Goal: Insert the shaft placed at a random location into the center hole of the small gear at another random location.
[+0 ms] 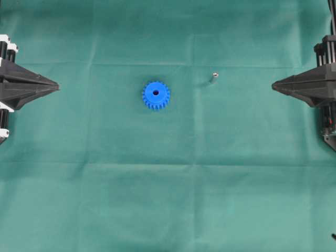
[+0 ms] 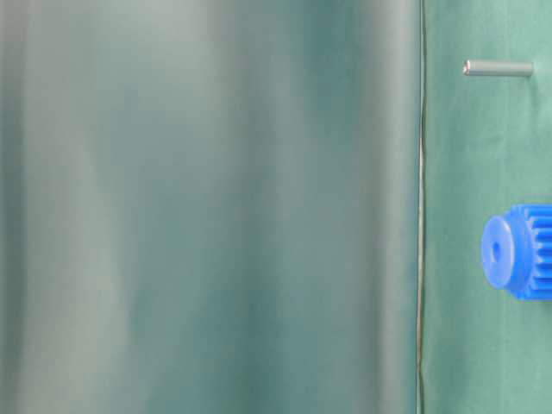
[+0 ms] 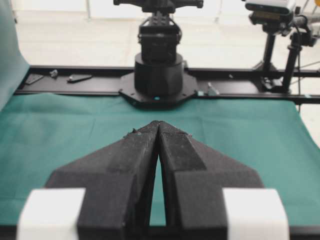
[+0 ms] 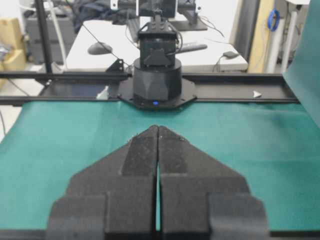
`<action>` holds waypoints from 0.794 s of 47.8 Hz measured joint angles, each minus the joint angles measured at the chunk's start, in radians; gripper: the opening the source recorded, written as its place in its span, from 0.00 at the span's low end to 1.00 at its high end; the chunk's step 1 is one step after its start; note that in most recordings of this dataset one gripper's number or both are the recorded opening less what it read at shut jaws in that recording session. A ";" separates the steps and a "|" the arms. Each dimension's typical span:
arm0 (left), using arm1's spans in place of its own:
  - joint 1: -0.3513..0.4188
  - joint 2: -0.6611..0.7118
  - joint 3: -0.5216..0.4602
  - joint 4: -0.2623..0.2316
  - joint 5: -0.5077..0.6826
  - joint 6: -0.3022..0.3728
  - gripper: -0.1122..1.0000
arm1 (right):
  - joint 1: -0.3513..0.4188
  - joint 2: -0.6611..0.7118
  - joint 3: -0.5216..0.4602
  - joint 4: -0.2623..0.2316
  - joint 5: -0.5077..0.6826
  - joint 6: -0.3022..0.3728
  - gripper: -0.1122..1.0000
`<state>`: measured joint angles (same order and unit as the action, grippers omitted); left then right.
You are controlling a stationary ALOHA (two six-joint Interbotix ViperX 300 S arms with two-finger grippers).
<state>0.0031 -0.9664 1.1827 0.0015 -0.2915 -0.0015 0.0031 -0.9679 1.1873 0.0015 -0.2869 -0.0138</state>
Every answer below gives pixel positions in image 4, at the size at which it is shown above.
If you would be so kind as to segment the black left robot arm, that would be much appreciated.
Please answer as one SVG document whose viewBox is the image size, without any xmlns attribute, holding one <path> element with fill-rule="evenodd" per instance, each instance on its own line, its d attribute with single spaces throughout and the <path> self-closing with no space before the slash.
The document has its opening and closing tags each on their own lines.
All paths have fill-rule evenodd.
<svg viewBox="0 0 320 240">
<path fill-rule="evenodd" d="M 140 56 L 134 62 L 132 102 L 146 108 L 172 108 L 182 96 L 195 98 L 176 59 L 177 30 L 161 9 L 138 32 Z M 150 240 L 156 231 L 159 130 L 150 126 L 119 149 L 75 173 L 48 217 L 48 240 Z"/>
</svg>

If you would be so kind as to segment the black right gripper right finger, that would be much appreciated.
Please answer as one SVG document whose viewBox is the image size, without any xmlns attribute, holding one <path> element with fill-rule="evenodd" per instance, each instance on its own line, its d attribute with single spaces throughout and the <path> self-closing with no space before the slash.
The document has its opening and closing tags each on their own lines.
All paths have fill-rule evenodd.
<svg viewBox="0 0 320 240">
<path fill-rule="evenodd" d="M 243 175 L 159 127 L 161 231 L 165 240 L 267 240 L 264 204 Z"/>
</svg>

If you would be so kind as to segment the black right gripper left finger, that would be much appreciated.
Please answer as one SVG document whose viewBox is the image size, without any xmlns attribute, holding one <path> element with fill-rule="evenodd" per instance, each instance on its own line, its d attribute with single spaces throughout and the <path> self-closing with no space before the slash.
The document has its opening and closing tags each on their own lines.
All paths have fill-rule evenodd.
<svg viewBox="0 0 320 240">
<path fill-rule="evenodd" d="M 150 240 L 155 232 L 156 125 L 75 173 L 47 221 L 48 240 Z"/>
</svg>

